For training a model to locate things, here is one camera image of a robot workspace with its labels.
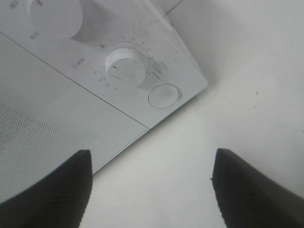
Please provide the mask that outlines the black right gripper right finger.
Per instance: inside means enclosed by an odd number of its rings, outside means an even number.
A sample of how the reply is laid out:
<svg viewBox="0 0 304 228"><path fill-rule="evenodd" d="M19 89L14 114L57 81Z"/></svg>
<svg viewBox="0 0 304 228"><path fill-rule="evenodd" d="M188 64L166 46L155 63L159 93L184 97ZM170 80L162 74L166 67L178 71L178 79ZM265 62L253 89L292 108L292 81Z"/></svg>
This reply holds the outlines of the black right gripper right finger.
<svg viewBox="0 0 304 228"><path fill-rule="evenodd" d="M302 228L304 199L228 149L217 149L212 185L228 228Z"/></svg>

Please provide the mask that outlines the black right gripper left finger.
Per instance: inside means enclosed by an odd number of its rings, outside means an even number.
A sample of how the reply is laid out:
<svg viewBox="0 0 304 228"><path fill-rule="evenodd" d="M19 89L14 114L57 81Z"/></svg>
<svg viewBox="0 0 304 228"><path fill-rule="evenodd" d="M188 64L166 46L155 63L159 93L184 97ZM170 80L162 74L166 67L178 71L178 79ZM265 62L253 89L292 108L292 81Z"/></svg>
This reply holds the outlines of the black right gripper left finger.
<svg viewBox="0 0 304 228"><path fill-rule="evenodd" d="M0 205L2 228L77 228L92 191L92 158L79 150L49 175Z"/></svg>

